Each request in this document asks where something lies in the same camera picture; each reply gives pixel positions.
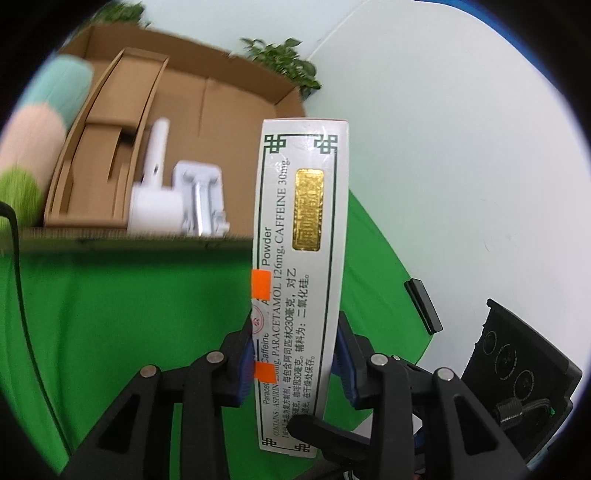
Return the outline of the brown cardboard insert divider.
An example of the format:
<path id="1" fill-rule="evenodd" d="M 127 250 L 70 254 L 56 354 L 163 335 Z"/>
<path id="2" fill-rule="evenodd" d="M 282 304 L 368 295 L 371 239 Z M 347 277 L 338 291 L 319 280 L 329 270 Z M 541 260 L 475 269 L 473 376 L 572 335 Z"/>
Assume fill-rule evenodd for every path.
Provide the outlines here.
<path id="1" fill-rule="evenodd" d="M 125 48 L 95 82 L 56 164 L 47 227 L 127 227 L 140 147 L 167 64 L 165 55 Z"/>

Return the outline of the left potted green plant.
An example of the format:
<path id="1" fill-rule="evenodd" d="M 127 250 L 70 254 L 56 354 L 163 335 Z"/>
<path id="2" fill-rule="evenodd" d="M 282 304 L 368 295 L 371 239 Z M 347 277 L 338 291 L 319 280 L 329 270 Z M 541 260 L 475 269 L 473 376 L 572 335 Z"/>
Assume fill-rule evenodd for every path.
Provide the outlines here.
<path id="1" fill-rule="evenodd" d="M 90 19 L 91 23 L 122 23 L 146 28 L 150 21 L 145 16 L 145 6 L 141 2 L 110 1 L 101 7 Z"/>

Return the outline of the white handheld fan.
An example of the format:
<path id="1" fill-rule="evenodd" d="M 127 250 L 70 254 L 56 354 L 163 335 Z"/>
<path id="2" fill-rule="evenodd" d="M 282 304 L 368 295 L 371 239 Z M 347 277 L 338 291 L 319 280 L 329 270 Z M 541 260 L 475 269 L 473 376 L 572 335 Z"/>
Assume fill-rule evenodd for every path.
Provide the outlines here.
<path id="1" fill-rule="evenodd" d="M 141 181 L 131 192 L 127 232 L 137 235 L 182 233 L 183 200 L 179 191 L 163 186 L 164 160 L 170 122 L 154 121 L 148 138 Z"/>

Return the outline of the large cardboard box tray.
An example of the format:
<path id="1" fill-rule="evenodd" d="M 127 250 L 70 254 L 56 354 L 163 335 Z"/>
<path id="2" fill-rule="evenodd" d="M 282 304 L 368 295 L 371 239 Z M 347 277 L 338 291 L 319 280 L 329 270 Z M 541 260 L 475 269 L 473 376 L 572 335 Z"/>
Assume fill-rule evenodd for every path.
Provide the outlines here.
<path id="1" fill-rule="evenodd" d="M 167 35 L 123 24 L 83 29 L 62 53 L 88 61 L 94 68 L 90 92 L 115 56 L 125 48 L 162 54 L 168 64 L 150 108 L 135 178 L 140 176 L 148 132 L 159 117 L 171 123 L 163 182 L 170 185 L 181 160 L 212 163 L 221 168 L 229 231 L 224 244 L 252 245 L 256 166 L 263 121 L 304 115 L 300 90 L 287 78 L 248 59 Z M 19 233 L 24 251 L 77 249 L 214 248 L 213 238 L 174 235 L 131 235 L 124 229 L 47 227 Z"/>

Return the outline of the right potted green plant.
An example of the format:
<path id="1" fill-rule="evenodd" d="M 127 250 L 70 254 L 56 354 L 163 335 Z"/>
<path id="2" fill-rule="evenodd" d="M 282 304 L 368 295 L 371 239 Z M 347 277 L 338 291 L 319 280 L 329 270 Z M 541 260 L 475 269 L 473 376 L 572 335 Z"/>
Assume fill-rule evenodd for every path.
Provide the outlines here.
<path id="1" fill-rule="evenodd" d="M 304 100 L 322 89 L 322 83 L 317 78 L 318 70 L 315 64 L 301 58 L 297 52 L 301 40 L 287 38 L 283 43 L 278 44 L 266 43 L 259 38 L 242 38 L 240 41 L 245 45 L 247 59 L 297 85 Z"/>

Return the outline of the white green medicine box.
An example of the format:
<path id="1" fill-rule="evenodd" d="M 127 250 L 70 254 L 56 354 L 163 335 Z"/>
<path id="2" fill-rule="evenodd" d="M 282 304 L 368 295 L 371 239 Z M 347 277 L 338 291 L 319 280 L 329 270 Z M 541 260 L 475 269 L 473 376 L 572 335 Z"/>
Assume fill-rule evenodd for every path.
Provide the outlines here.
<path id="1" fill-rule="evenodd" d="M 252 341 L 259 447 L 312 458 L 287 431 L 325 414 L 349 204 L 349 124 L 263 122 L 252 241 Z"/>

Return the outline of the green table cloth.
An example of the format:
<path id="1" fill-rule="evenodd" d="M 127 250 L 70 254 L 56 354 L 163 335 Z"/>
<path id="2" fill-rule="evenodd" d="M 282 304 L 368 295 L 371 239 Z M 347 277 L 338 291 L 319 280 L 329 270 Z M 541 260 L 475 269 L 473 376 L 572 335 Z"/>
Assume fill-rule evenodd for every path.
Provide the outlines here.
<path id="1" fill-rule="evenodd" d="M 404 287 L 410 275 L 349 193 L 341 310 L 377 351 L 417 363 L 426 332 Z M 21 253 L 35 357 L 71 448 L 146 364 L 190 365 L 249 313 L 246 250 Z M 44 459 L 68 457 L 35 379 L 21 327 L 13 256 L 1 252 L 1 388 Z M 259 450 L 252 394 L 224 409 L 231 479 L 293 479 L 314 460 Z"/>

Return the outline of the pastel plush toy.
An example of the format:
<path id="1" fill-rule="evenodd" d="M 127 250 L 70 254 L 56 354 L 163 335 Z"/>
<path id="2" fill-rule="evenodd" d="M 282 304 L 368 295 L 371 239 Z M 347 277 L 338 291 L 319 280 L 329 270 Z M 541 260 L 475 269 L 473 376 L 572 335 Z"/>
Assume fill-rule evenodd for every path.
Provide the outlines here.
<path id="1" fill-rule="evenodd" d="M 67 134 L 89 94 L 93 66 L 50 57 L 35 73 L 1 132 L 1 201 L 21 227 L 35 225 Z"/>

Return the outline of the white folding phone stand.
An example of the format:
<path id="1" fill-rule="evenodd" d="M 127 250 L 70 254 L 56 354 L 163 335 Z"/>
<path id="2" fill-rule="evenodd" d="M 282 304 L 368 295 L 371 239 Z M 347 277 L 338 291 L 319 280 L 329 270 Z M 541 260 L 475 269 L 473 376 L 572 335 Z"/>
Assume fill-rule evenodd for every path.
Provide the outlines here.
<path id="1" fill-rule="evenodd" d="M 172 186 L 183 200 L 182 231 L 188 236 L 221 238 L 228 234 L 221 168 L 195 161 L 179 161 Z"/>

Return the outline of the potted green plant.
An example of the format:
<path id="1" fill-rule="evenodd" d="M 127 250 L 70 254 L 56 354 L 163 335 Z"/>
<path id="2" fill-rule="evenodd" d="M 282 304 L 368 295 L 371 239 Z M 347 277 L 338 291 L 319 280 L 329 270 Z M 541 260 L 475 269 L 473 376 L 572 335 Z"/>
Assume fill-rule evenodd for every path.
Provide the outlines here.
<path id="1" fill-rule="evenodd" d="M 304 100 L 322 89 L 322 83 L 317 78 L 318 70 L 315 64 L 301 58 L 297 52 L 301 40 L 287 38 L 283 43 L 278 44 L 266 43 L 259 38 L 242 38 L 240 41 L 245 45 L 247 59 L 297 85 Z"/>
<path id="2" fill-rule="evenodd" d="M 122 23 L 146 28 L 150 21 L 145 16 L 145 6 L 141 2 L 110 1 L 101 7 L 90 19 L 91 23 Z"/>

